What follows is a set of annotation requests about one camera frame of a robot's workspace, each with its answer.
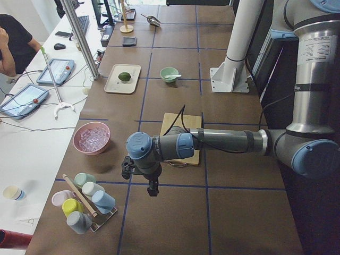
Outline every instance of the person's hand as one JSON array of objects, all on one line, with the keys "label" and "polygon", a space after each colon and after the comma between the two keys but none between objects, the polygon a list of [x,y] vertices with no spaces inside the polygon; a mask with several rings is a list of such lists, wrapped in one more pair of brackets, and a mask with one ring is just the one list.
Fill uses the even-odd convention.
[{"label": "person's hand", "polygon": [[0,27],[0,48],[2,46],[7,46],[9,43],[9,35],[6,30]]}]

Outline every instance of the wooden cutting board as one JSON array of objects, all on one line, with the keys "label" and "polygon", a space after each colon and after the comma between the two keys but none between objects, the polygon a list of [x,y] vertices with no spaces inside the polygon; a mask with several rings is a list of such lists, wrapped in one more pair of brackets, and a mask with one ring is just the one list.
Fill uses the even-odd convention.
[{"label": "wooden cutting board", "polygon": [[[177,114],[175,114],[175,113],[165,113],[164,114],[163,123],[162,123],[161,130],[160,130],[160,135],[163,135],[169,129],[169,127],[171,126],[171,124],[173,123],[173,121],[175,120],[176,117],[177,117]],[[202,117],[201,116],[183,115],[183,122],[184,122],[184,125],[187,129],[189,129],[189,128],[196,129],[196,128],[202,127]],[[176,120],[174,125],[183,127],[181,117],[178,117],[178,119]],[[190,164],[190,165],[197,166],[199,164],[199,158],[200,158],[200,151],[195,150],[195,153],[194,153],[193,157],[191,157],[191,158],[174,159],[174,160],[170,160],[170,161],[171,162],[178,162],[178,163],[187,163],[187,164]]]}]

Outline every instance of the black shirt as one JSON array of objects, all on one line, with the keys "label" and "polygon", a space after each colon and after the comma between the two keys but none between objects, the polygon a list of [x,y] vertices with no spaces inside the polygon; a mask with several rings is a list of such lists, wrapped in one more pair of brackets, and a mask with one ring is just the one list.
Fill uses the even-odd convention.
[{"label": "black shirt", "polygon": [[36,54],[36,51],[27,44],[33,36],[19,21],[7,14],[0,14],[0,27],[8,33],[8,47],[15,61],[15,71],[18,74],[23,73]]}]

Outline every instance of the person's arm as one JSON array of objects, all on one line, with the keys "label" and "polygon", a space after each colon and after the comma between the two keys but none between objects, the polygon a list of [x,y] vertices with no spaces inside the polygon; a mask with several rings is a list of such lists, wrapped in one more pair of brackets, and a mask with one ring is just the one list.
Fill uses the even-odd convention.
[{"label": "person's arm", "polygon": [[0,60],[0,73],[14,77],[16,75],[15,62],[8,43],[9,36],[6,33],[6,30],[0,27],[0,51],[2,54],[2,60]]},{"label": "person's arm", "polygon": [[31,46],[36,52],[40,51],[41,45],[34,38],[32,38],[32,40],[30,40],[27,44]]}]

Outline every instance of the smartphone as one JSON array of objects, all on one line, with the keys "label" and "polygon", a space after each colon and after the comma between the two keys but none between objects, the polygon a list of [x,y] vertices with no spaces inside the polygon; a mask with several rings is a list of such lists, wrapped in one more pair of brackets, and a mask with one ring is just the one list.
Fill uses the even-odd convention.
[{"label": "smartphone", "polygon": [[57,33],[55,33],[55,35],[61,36],[61,37],[69,37],[71,35],[71,33],[58,31]]}]

